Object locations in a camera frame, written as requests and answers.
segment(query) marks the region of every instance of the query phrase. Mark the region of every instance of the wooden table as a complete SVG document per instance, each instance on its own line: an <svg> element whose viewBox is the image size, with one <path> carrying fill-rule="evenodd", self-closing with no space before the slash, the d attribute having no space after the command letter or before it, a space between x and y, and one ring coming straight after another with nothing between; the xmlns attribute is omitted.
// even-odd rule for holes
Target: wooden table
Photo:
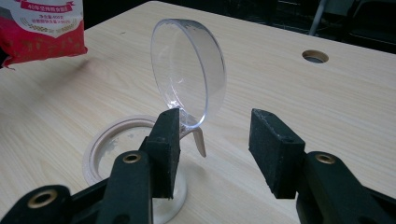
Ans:
<svg viewBox="0 0 396 224"><path fill-rule="evenodd" d="M227 93L202 126L207 158L181 141L188 196L171 223L298 223L248 152L250 111L277 114L306 142L342 159L360 182L396 198L396 55L202 11L149 2L85 33L88 54L0 70L0 215L25 193L88 187L82 156L107 124L166 109L149 46L164 18L196 20L219 41ZM316 49L326 63L310 63Z"/></svg>

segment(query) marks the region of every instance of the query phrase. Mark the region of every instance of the transparent plastic disc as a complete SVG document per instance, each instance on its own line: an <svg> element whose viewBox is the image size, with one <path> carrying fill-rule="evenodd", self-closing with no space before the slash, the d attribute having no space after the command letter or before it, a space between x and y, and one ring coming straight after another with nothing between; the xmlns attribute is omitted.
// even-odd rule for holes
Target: transparent plastic disc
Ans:
<svg viewBox="0 0 396 224"><path fill-rule="evenodd" d="M180 108L180 123L193 129L220 109L226 74L215 37L201 23L162 20L151 38L154 76L166 105Z"/></svg>

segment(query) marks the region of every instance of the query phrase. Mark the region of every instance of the light wood tabletop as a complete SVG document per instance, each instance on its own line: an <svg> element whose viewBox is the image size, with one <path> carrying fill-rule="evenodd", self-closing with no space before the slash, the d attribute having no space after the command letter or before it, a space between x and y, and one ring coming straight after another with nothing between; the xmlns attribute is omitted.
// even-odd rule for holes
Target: light wood tabletop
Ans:
<svg viewBox="0 0 396 224"><path fill-rule="evenodd" d="M396 55L198 10L148 2L85 32L86 55L0 70L0 217L25 193L88 187L84 151L109 123L166 110L150 59L155 24L195 20L218 40L223 106L202 125L207 157L181 140L188 195L170 223L298 223L248 151L250 111L278 115L305 151L336 155L366 187L396 198ZM326 63L302 54L326 53Z"/></svg>

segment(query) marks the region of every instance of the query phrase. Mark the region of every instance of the table grommet hole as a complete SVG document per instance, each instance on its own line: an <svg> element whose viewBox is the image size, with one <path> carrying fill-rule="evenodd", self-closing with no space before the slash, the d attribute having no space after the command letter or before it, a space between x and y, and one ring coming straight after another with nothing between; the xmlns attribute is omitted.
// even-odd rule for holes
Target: table grommet hole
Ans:
<svg viewBox="0 0 396 224"><path fill-rule="evenodd" d="M303 58L311 63L326 63L329 61L329 56L327 56L327 54L314 49L308 49L304 51L302 55Z"/></svg>

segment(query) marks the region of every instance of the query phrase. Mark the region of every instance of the chair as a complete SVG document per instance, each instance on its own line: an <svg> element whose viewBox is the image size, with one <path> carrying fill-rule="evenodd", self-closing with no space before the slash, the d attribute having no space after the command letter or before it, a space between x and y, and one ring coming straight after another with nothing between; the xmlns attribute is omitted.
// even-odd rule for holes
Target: chair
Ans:
<svg viewBox="0 0 396 224"><path fill-rule="evenodd" d="M355 0L342 41L396 53L396 1Z"/></svg>

